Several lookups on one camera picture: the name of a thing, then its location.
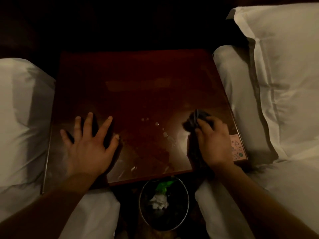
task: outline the person's left arm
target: person's left arm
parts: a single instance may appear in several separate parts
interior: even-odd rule
[[[93,114],[89,113],[83,128],[81,118],[75,119],[74,143],[66,131],[61,136],[68,150],[68,178],[56,189],[9,217],[0,224],[1,238],[59,238],[76,205],[90,186],[109,167],[118,146],[115,135],[107,149],[103,140],[112,122],[109,117],[92,136]]]

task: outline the forearm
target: forearm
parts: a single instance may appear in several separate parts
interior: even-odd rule
[[[236,165],[215,169],[245,216],[256,238],[319,238],[271,198]]]
[[[73,175],[53,191],[14,214],[0,224],[0,234],[4,238],[33,239],[60,236],[72,211],[94,182],[86,174]]]

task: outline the brown table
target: brown table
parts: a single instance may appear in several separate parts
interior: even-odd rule
[[[182,123],[195,109],[220,117],[246,159],[212,56],[205,50],[63,53],[56,83],[43,192],[66,176],[60,129],[93,112],[113,116],[122,147],[105,184],[118,185],[193,171]]]

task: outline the finger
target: finger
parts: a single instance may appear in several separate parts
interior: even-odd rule
[[[115,150],[117,149],[118,145],[119,145],[119,138],[120,136],[118,134],[116,134],[111,142],[109,147],[105,150],[105,153],[109,156],[109,157],[113,157]]]
[[[112,123],[112,119],[113,117],[108,117],[108,119],[105,120],[105,122],[103,123],[103,125],[100,127],[100,129],[98,130],[97,134],[95,135],[95,138],[99,141],[99,142],[103,142],[104,138],[107,134],[107,130],[110,127],[111,123]]]
[[[60,134],[61,134],[64,145],[66,146],[67,149],[70,149],[73,143],[71,142],[68,134],[63,129],[60,130]]]
[[[223,132],[224,127],[222,120],[214,116],[206,117],[206,119],[214,122],[214,131]]]
[[[93,113],[89,112],[83,125],[83,138],[92,137],[92,121],[93,121]]]
[[[228,130],[227,124],[223,123],[223,127],[224,127],[223,128],[224,134],[229,136],[229,130]]]
[[[82,138],[81,117],[75,118],[74,124],[74,142],[80,141]]]
[[[198,139],[198,144],[203,144],[204,143],[204,134],[199,128],[195,129],[197,139]]]
[[[213,129],[210,127],[210,125],[207,122],[201,119],[197,119],[197,122],[200,125],[200,128],[203,131],[204,135],[207,135],[213,131]]]

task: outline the pillow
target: pillow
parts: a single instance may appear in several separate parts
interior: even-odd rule
[[[270,143],[268,126],[255,98],[249,76],[249,50],[225,45],[213,56],[250,162],[272,163],[278,154]]]
[[[0,59],[0,187],[34,181],[49,144],[54,79],[24,59]]]
[[[280,159],[319,154],[319,3],[237,7],[270,141]]]

